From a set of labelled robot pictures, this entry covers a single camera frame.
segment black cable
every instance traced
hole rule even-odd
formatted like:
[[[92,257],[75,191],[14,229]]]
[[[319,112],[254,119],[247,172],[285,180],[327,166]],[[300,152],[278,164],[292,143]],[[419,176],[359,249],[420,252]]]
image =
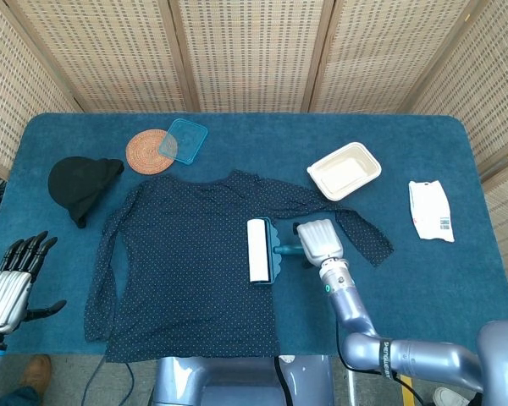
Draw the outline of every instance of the black cable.
[[[406,389],[408,389],[410,391],[410,393],[412,395],[414,395],[414,398],[417,399],[417,401],[422,405],[422,406],[425,406],[425,403],[423,402],[423,399],[420,397],[420,395],[417,394],[417,392],[414,390],[413,387],[411,387],[410,385],[408,385],[406,382],[403,382],[401,379],[399,379],[397,377],[397,374],[394,374],[393,375],[393,379],[394,381],[396,382],[399,382],[403,387],[405,387]]]
[[[279,357],[274,357],[274,370],[277,373],[277,377],[279,378],[280,386],[284,391],[284,397],[286,398],[286,406],[294,406],[294,402],[291,398],[290,388],[288,387],[288,382],[286,382],[284,378],[284,374],[280,369]]]
[[[342,362],[342,365],[347,369],[351,370],[352,372],[359,372],[361,374],[369,374],[369,375],[382,375],[382,373],[379,370],[356,370],[355,368],[351,368],[348,366],[345,362],[345,359],[342,356],[342,353],[340,352],[340,337],[339,337],[339,322],[335,321],[335,336],[337,339],[337,352],[339,353],[340,362]],[[412,388],[410,385],[408,385],[406,382],[403,382],[401,379],[397,377],[397,374],[393,372],[393,379],[397,383],[400,383],[403,387],[405,387],[410,393],[414,396],[414,398],[417,399],[417,401],[422,405],[425,406],[425,403],[423,402],[422,397]]]
[[[85,400],[86,400],[86,394],[88,393],[88,388],[91,385],[94,378],[96,377],[96,374],[98,373],[100,368],[102,368],[102,365],[104,363],[105,363],[105,356],[103,356],[102,359],[100,359],[98,366],[96,367],[94,372],[92,372],[91,379],[89,379],[88,382],[86,383],[85,391],[83,392],[83,398],[81,399],[81,406],[85,406]],[[124,399],[122,399],[120,401],[119,406],[122,406],[124,403],[126,403],[126,400],[128,400],[128,398],[134,391],[134,385],[135,385],[134,372],[132,372],[132,369],[130,368],[130,364],[125,364],[125,365],[126,365],[126,368],[128,368],[128,372],[130,373],[131,384],[130,384],[130,390],[128,391],[128,393],[126,393],[126,396],[124,397]]]

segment blue plastic lid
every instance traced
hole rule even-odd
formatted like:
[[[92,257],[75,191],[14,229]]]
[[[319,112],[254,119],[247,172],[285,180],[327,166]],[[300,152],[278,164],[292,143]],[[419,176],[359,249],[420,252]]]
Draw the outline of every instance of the blue plastic lid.
[[[208,130],[200,124],[177,118],[158,148],[161,155],[190,165],[207,137]]]

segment brown shoe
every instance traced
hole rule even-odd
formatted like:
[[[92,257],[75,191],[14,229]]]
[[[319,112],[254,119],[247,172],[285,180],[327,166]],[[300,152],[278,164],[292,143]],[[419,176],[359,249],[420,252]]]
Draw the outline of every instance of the brown shoe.
[[[43,394],[51,381],[52,367],[51,358],[46,354],[34,355],[20,380],[22,387],[33,387],[36,393],[43,399]]]

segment blue tablecloth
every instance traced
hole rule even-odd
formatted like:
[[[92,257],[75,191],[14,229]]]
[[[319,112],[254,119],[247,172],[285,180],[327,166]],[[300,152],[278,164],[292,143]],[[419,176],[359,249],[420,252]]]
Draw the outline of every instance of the blue tablecloth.
[[[47,192],[52,165],[66,156],[125,161],[128,141],[144,129],[167,129],[186,118],[209,129],[194,163],[168,171],[184,180],[224,178],[234,168],[315,188],[306,167],[341,146],[360,141],[382,174],[343,200],[379,227],[394,254],[373,268],[341,234],[363,301],[386,337],[455,342],[474,349],[478,329],[508,318],[508,285],[463,126],[440,116],[349,114],[70,114],[48,113],[28,124],[0,211],[0,259],[19,238],[49,230],[59,241],[47,256],[30,307],[59,299],[57,315],[23,324],[7,338],[13,352],[97,353],[87,343],[83,310],[97,244],[108,214],[146,177],[127,167],[78,229]],[[438,179],[451,208],[456,242],[420,240],[411,222],[408,182]],[[297,243],[291,223],[277,222],[283,243]],[[113,265],[124,286],[124,246]],[[286,258],[273,285],[277,333],[283,354],[333,354],[334,314],[318,270]]]

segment navy polka dot shirt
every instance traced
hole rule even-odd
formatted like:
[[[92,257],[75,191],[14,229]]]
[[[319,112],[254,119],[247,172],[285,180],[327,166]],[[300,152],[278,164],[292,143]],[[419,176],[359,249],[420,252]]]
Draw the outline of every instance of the navy polka dot shirt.
[[[374,265],[391,253],[374,226],[316,190],[240,171],[203,184],[143,182],[104,226],[86,339],[108,341],[112,362],[279,354],[271,287],[249,282],[246,222],[327,210]],[[130,267],[119,303],[110,266],[118,232]]]

